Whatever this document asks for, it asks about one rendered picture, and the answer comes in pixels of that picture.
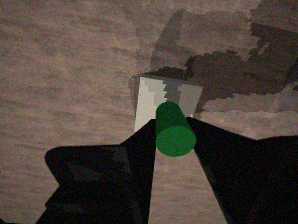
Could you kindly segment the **green cylinder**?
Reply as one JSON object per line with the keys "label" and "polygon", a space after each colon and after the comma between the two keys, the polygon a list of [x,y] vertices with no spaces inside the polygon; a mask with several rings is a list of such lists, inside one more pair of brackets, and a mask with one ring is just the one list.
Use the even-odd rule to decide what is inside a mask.
{"label": "green cylinder", "polygon": [[180,107],[174,102],[160,104],[155,113],[156,147],[169,157],[190,153],[196,145],[196,135]]}

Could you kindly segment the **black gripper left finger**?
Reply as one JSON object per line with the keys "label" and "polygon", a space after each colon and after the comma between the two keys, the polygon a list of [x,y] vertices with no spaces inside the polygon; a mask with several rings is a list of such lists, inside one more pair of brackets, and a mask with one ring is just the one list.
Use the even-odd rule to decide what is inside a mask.
{"label": "black gripper left finger", "polygon": [[64,181],[121,182],[135,224],[148,224],[156,153],[156,120],[117,145],[59,146],[45,162],[59,185]]}

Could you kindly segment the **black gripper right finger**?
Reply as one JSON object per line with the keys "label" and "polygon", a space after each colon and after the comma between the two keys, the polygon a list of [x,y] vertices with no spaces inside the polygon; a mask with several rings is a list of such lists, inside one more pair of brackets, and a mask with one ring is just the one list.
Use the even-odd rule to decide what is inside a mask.
{"label": "black gripper right finger", "polygon": [[228,224],[252,224],[283,168],[298,162],[298,135],[252,139],[192,117],[194,150]]}

